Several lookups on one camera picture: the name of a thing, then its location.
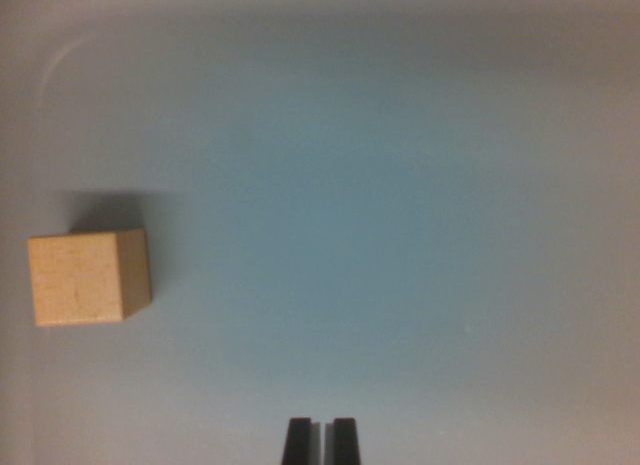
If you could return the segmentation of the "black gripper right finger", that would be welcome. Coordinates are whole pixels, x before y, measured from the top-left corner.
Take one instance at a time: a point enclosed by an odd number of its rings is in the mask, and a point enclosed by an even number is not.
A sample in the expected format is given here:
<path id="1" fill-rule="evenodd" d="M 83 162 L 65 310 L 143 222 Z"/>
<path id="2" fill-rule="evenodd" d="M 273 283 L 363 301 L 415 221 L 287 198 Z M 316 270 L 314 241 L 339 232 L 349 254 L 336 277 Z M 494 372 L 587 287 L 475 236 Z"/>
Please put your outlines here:
<path id="1" fill-rule="evenodd" d="M 325 426 L 324 463 L 361 465 L 357 422 L 354 418 L 335 418 Z"/>

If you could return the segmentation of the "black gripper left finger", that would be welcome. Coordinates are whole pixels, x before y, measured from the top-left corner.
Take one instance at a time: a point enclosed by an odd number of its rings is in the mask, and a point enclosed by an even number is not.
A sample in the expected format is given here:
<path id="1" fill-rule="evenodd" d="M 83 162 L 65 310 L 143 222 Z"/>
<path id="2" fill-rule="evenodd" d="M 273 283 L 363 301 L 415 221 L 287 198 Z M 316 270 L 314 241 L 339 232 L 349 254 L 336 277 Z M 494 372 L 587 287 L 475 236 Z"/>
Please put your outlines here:
<path id="1" fill-rule="evenodd" d="M 318 465 L 321 462 L 320 423 L 310 417 L 291 418 L 288 424 L 282 465 Z"/>

